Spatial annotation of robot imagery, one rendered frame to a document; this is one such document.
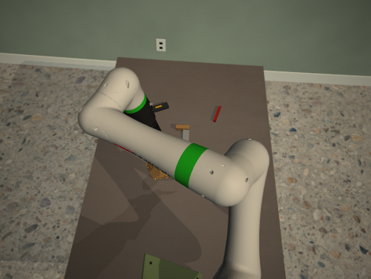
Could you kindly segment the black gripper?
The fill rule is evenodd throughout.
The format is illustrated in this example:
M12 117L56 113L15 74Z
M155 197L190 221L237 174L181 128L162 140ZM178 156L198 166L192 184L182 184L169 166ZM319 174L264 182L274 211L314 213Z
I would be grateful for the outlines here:
M141 121L141 123L143 123L143 124L145 124L145 125L147 125L149 127L152 127L154 129L157 129L157 130L161 131L161 129L160 129L160 127L159 127L159 125L158 125L158 123L157 123L157 121L156 121L155 118L156 118L155 117L155 114L152 111L151 114L150 114L150 116L147 119Z

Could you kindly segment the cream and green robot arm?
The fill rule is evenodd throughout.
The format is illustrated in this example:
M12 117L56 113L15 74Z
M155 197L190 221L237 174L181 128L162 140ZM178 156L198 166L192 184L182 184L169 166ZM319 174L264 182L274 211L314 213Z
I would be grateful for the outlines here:
M213 279L261 279L259 224L267 149L254 139L242 139L222 155L164 133L141 123L152 105L132 70L114 68L80 108L78 123L86 134L135 154L198 195L228 206L225 254Z

